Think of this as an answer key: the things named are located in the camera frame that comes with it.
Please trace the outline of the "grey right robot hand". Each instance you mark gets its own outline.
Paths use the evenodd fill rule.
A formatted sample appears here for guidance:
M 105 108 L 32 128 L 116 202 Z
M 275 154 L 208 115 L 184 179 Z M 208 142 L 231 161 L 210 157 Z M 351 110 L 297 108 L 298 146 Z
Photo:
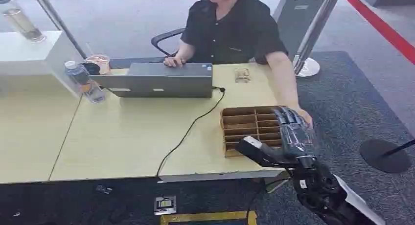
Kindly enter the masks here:
M 284 157 L 315 157 L 317 146 L 313 127 L 295 110 L 286 106 L 277 106 L 273 112 L 279 123 Z

